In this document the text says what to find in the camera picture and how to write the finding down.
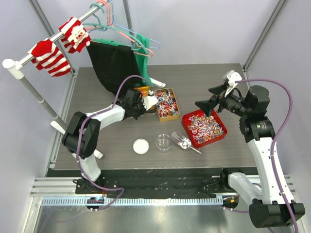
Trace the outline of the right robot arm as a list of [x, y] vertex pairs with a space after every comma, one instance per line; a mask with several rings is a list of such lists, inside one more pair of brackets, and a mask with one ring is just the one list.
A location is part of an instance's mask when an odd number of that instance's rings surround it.
[[239, 116], [240, 131], [254, 156], [261, 187], [257, 188], [244, 173], [223, 172], [220, 188], [226, 192], [235, 190], [240, 195], [248, 204], [248, 213], [256, 228], [293, 226], [298, 232], [297, 221], [305, 214], [305, 207], [295, 201], [278, 159], [278, 134], [266, 116], [269, 91], [253, 85], [245, 97], [240, 97], [232, 91], [227, 94], [229, 88], [228, 84], [210, 88], [210, 99], [196, 101], [195, 105], [207, 116], [216, 106], [218, 112], [226, 109]]

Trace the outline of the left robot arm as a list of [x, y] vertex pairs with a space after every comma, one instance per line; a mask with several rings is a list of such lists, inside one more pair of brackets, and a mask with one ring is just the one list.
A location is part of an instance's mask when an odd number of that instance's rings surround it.
[[82, 176], [88, 179], [88, 190], [97, 194], [104, 186], [101, 180], [102, 172], [94, 155], [100, 130], [127, 118], [138, 119], [157, 103], [157, 97], [153, 93], [142, 97], [140, 91], [129, 89], [124, 97], [102, 110], [88, 114], [76, 112], [72, 116], [62, 144], [69, 152], [75, 154]]

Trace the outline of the gold tin of gummy candies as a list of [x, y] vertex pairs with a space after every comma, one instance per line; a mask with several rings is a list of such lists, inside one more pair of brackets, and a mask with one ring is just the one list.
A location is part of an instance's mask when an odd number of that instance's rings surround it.
[[[141, 97], [142, 98], [148, 96], [149, 91], [151, 90], [151, 88], [149, 86], [135, 87], [134, 89], [141, 92]], [[154, 115], [155, 113], [156, 113], [156, 106], [153, 105], [149, 110], [146, 111], [146, 113], [144, 115], [145, 116], [147, 116], [147, 115]]]

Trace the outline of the metal scoop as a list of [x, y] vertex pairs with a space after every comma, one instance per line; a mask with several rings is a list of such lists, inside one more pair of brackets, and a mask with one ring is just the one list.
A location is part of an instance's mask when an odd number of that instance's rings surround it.
[[171, 134], [171, 139], [173, 142], [175, 142], [180, 148], [184, 149], [184, 150], [194, 150], [199, 154], [202, 154], [199, 150], [197, 150], [196, 148], [194, 148], [192, 146], [191, 141], [185, 137], [183, 134], [178, 133], [178, 132], [173, 132]]

